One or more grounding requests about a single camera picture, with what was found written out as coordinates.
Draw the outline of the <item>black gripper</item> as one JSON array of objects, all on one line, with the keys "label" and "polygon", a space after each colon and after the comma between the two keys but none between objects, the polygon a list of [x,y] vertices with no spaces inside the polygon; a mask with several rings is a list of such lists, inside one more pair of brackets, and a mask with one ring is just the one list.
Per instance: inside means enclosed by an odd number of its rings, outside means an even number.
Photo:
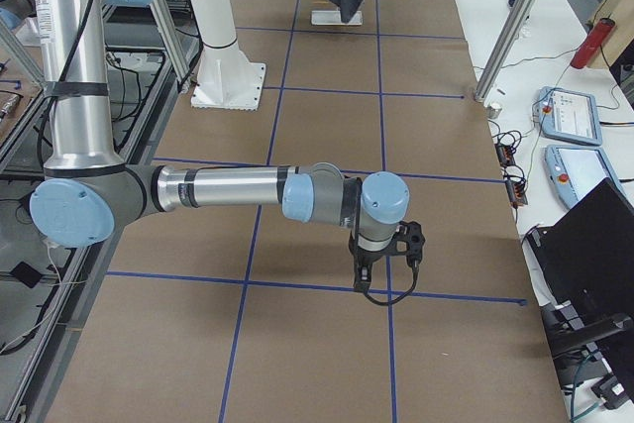
[{"label": "black gripper", "polygon": [[371,286],[372,265],[384,257],[394,256],[396,254],[396,245],[394,243],[389,243],[382,250],[369,251],[362,248],[358,242],[350,239],[348,248],[353,256],[354,292],[369,293]]}]

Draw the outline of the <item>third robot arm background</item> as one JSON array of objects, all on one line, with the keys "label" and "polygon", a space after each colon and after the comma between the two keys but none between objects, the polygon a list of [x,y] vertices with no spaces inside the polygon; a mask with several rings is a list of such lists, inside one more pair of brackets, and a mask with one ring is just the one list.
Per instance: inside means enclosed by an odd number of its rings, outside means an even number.
[{"label": "third robot arm background", "polygon": [[1,20],[8,29],[15,30],[26,19],[35,17],[35,0],[1,0]]}]

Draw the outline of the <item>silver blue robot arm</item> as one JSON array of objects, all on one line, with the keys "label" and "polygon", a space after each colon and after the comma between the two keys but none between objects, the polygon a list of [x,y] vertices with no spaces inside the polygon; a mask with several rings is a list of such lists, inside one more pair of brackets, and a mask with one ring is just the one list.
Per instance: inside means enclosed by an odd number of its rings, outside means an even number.
[{"label": "silver blue robot arm", "polygon": [[35,0],[53,152],[30,205],[44,235],[84,248],[179,206],[277,204],[288,219],[350,230],[356,292],[369,292],[372,266],[385,257],[419,269],[422,230],[405,221],[409,190],[391,172],[361,179],[325,162],[187,170],[126,163],[114,148],[103,2]]}]

